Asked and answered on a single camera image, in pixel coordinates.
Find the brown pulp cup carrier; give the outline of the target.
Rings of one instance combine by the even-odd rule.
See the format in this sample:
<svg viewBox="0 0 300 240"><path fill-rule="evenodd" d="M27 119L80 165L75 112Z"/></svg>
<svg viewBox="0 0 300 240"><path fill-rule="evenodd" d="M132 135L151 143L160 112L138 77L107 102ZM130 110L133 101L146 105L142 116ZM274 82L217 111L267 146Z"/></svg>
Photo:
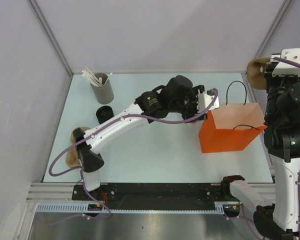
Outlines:
<svg viewBox="0 0 300 240"><path fill-rule="evenodd" d="M261 58L253 59L247 65L247 69L246 69L247 80L254 89L257 90L267 89L265 70L269 62L270 62L269 57L261 57Z"/></svg>

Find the orange paper bag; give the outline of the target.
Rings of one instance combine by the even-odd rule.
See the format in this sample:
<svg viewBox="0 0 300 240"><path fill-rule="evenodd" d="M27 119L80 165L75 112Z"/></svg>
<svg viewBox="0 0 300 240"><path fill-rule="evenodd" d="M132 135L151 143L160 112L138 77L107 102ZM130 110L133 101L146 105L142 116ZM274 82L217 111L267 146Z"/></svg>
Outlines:
<svg viewBox="0 0 300 240"><path fill-rule="evenodd" d="M221 153L243 151L266 126L258 103L248 103L245 89L243 103L226 102L209 110L198 138L201 152Z"/></svg>

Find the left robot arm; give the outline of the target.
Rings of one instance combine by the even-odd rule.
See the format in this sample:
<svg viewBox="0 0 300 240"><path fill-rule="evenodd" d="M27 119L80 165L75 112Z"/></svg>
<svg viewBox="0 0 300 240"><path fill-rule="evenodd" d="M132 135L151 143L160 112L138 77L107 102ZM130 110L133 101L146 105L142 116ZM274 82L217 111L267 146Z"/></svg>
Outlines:
<svg viewBox="0 0 300 240"><path fill-rule="evenodd" d="M193 86L187 77L177 75L166 85L143 92L127 109L100 126L87 130L76 128L72 135L82 168L83 194L90 200L100 196L99 170L104 165L100 152L112 140L155 119L164 119L169 113L181 114L186 123L204 120L213 99L203 85Z"/></svg>

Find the stack of black lids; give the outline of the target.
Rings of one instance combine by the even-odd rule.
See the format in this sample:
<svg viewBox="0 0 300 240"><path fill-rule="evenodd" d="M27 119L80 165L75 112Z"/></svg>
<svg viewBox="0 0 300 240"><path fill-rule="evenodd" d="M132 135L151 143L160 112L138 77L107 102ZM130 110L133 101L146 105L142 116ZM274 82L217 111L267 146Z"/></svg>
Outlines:
<svg viewBox="0 0 300 240"><path fill-rule="evenodd" d="M114 112L109 105L104 105L97 109L95 115L98 123L101 125L106 121L110 120L111 118L113 118Z"/></svg>

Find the grey cylindrical straw holder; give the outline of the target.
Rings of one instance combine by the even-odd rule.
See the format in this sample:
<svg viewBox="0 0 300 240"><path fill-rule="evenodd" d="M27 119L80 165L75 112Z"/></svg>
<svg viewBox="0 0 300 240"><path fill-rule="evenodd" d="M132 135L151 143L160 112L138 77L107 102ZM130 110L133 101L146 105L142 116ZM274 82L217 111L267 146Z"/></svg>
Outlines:
<svg viewBox="0 0 300 240"><path fill-rule="evenodd" d="M102 85L101 86L94 86L90 84L92 91L98 101L98 103L102 105L110 104L114 100L114 93L110 83L110 76L105 73L96 73L94 76L97 79L101 78Z"/></svg>

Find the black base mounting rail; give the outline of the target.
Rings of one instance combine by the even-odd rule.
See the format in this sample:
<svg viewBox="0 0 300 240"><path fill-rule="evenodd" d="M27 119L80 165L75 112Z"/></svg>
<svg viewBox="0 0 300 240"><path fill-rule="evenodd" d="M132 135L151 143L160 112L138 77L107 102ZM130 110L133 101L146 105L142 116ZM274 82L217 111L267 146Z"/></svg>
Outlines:
<svg viewBox="0 0 300 240"><path fill-rule="evenodd" d="M177 205L194 209L214 202L238 202L220 183L103 183L90 192L110 207L155 207L172 209Z"/></svg>

